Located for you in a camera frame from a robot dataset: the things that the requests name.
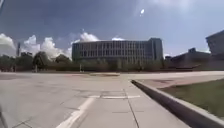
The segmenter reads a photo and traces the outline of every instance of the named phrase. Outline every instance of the road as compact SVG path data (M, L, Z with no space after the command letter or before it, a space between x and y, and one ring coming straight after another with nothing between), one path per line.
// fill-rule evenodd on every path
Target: road
M217 74L1 73L0 104L9 128L187 128L130 80Z

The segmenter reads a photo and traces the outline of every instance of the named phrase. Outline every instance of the rooftop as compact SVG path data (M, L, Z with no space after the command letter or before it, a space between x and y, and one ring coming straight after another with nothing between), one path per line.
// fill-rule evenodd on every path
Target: rooftop
M216 36L219 36L219 35L224 35L224 30L222 30L220 32L217 32L215 34L212 34L212 35L206 37L206 39L213 38L213 37L216 37Z

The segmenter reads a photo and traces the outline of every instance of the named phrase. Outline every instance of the curb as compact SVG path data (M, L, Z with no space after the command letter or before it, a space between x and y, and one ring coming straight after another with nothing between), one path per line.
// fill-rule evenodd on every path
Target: curb
M135 86L192 128L224 128L224 121L205 110L179 100L154 87L132 80Z

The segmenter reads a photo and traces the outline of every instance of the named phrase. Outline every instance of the low building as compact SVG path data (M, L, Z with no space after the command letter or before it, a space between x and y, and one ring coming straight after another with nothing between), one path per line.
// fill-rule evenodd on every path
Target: low building
M167 68L173 69L193 69L211 59L210 53L196 51L191 48L187 53L183 53L174 57L166 57L165 63Z
M74 61L100 59L109 63L118 63L120 60L129 64L161 60L162 40L151 38L147 41L78 42L73 44L72 59Z

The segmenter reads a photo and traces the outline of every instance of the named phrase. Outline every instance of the grass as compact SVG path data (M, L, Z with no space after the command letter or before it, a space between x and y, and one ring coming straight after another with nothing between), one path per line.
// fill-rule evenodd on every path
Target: grass
M210 113L224 117L224 79L161 89Z

